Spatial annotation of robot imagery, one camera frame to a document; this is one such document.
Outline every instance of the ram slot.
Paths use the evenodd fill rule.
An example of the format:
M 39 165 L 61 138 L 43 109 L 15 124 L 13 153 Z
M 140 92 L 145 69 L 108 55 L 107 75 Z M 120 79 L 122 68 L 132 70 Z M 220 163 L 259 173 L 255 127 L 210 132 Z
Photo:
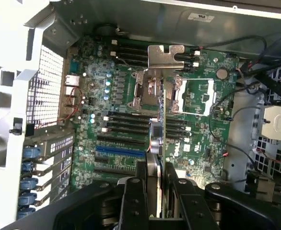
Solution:
M 127 128 L 136 128 L 139 130 L 148 130 L 149 125 L 132 125 L 127 123 L 115 123 L 115 122 L 107 122 L 106 127 L 113 128 L 113 127 L 127 127 Z

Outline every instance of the metal bracket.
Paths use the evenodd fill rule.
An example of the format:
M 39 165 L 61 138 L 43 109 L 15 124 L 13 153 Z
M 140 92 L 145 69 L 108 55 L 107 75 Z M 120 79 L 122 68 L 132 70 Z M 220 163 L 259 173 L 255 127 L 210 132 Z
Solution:
M 172 71 L 184 68 L 184 61 L 176 61 L 175 54 L 184 53 L 184 45 L 169 46 L 169 53 L 164 52 L 164 46 L 148 46 L 148 68 L 160 69 L 162 76 Z

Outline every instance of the capacitor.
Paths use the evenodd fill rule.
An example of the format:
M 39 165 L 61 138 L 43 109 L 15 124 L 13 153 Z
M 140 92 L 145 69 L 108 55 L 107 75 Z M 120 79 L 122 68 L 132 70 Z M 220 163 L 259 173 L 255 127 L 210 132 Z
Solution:
M 188 163 L 189 163 L 190 165 L 194 165 L 194 164 L 195 164 L 195 161 L 192 160 L 192 159 L 189 159 L 189 160 L 188 160 Z
M 220 67 L 216 70 L 216 76 L 220 80 L 225 80 L 229 76 L 229 72 L 225 67 Z

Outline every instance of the chip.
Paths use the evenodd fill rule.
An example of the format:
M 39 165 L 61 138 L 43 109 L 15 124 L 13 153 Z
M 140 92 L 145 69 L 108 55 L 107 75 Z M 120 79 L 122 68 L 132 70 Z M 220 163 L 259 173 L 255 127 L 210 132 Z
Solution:
M 211 167 L 210 166 L 204 166 L 204 171 L 209 173 L 211 171 Z

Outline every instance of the perforated metal mesh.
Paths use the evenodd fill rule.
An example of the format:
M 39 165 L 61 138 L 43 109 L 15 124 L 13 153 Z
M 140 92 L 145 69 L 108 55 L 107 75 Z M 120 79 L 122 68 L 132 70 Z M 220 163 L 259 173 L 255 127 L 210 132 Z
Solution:
M 39 71 L 30 82 L 27 105 L 27 123 L 36 128 L 56 124 L 63 64 L 64 58 L 42 46 Z
M 271 75 L 271 78 L 281 84 L 281 67 L 278 68 Z M 281 100 L 281 97 L 271 90 L 268 91 L 268 101 Z M 265 152 L 270 158 L 277 161 L 281 161 L 281 141 L 258 138 L 257 149 Z M 281 179 L 281 164 L 274 161 L 269 161 L 264 154 L 255 154 L 255 162 L 258 165 L 258 169 L 272 176 L 274 179 Z

